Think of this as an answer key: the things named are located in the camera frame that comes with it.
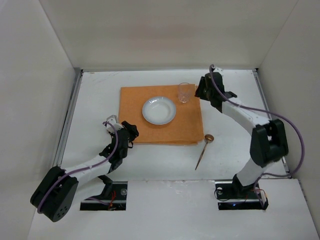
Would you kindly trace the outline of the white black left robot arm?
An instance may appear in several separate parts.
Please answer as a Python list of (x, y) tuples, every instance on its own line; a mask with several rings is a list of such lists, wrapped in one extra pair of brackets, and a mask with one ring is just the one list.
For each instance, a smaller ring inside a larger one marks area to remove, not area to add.
[(30, 198), (30, 203), (39, 214), (52, 222), (61, 220), (69, 211), (77, 189), (91, 180), (114, 172), (133, 148), (139, 136), (136, 125), (127, 121), (103, 123), (111, 136), (109, 143), (97, 156), (84, 163), (69, 168), (52, 167), (44, 176)]

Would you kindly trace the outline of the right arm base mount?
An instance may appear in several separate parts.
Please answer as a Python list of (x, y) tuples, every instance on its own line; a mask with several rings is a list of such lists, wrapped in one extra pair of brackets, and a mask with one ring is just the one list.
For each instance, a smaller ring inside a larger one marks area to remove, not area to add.
[(250, 185), (244, 191), (236, 190), (232, 180), (215, 181), (214, 196), (220, 211), (231, 210), (262, 210), (269, 206), (266, 192), (257, 183)]

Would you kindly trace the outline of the orange cloth napkin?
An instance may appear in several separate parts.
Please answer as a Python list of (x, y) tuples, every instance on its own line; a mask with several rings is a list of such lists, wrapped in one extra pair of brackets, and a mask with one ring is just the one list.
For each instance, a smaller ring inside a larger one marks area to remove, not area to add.
[[(204, 139), (200, 99), (192, 96), (187, 103), (178, 99), (177, 85), (133, 86), (120, 89), (118, 118), (135, 125), (139, 136), (134, 143), (192, 145)], [(164, 96), (176, 106), (174, 119), (164, 125), (151, 124), (143, 117), (143, 105), (152, 98)]]

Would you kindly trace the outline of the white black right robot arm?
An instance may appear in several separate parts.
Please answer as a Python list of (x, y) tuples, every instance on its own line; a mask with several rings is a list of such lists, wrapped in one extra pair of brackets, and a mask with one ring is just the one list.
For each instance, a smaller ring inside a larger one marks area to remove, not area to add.
[(225, 91), (220, 73), (213, 72), (202, 76), (195, 96), (209, 101), (212, 107), (232, 118), (251, 136), (250, 159), (232, 179), (236, 190), (252, 188), (254, 182), (270, 165), (289, 153), (284, 123), (279, 119), (271, 120), (260, 116), (244, 106), (236, 94)]

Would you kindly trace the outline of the clear plastic cup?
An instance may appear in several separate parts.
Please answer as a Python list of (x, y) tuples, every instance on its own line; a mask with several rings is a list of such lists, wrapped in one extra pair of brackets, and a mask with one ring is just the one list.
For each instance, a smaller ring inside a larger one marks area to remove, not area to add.
[(187, 103), (190, 100), (193, 91), (193, 85), (187, 82), (182, 82), (178, 85), (178, 100), (181, 103)]

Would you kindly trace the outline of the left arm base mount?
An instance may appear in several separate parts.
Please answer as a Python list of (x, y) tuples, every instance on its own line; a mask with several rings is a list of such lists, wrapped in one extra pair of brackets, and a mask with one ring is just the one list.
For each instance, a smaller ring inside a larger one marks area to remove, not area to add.
[(113, 181), (106, 175), (98, 176), (103, 184), (100, 194), (81, 201), (80, 211), (125, 211), (127, 207), (128, 182)]

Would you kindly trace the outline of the white paper plate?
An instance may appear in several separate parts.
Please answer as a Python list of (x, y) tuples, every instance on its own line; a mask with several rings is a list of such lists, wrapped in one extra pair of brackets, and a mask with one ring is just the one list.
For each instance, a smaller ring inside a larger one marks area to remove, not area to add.
[(148, 99), (142, 107), (142, 116), (153, 125), (166, 125), (176, 116), (176, 105), (164, 96)]

